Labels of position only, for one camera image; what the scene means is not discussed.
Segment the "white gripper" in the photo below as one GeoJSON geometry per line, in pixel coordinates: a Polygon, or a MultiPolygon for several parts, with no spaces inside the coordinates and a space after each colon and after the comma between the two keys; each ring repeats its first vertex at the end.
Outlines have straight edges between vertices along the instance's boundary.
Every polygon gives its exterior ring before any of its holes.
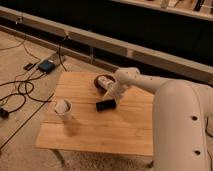
{"type": "Polygon", "coordinates": [[[125,84],[121,84],[119,82],[115,82],[110,89],[104,94],[103,99],[112,97],[115,99],[121,99],[124,92],[128,89],[128,86],[125,84]]]}

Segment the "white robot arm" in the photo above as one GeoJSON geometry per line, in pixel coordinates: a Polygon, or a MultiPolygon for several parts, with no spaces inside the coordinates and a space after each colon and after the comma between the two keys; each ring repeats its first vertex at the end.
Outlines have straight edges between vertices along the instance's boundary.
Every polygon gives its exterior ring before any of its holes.
{"type": "Polygon", "coordinates": [[[119,68],[114,77],[108,97],[119,97],[131,86],[154,95],[154,171],[213,171],[205,132],[205,118],[213,116],[213,87],[143,75],[135,67],[119,68]]]}

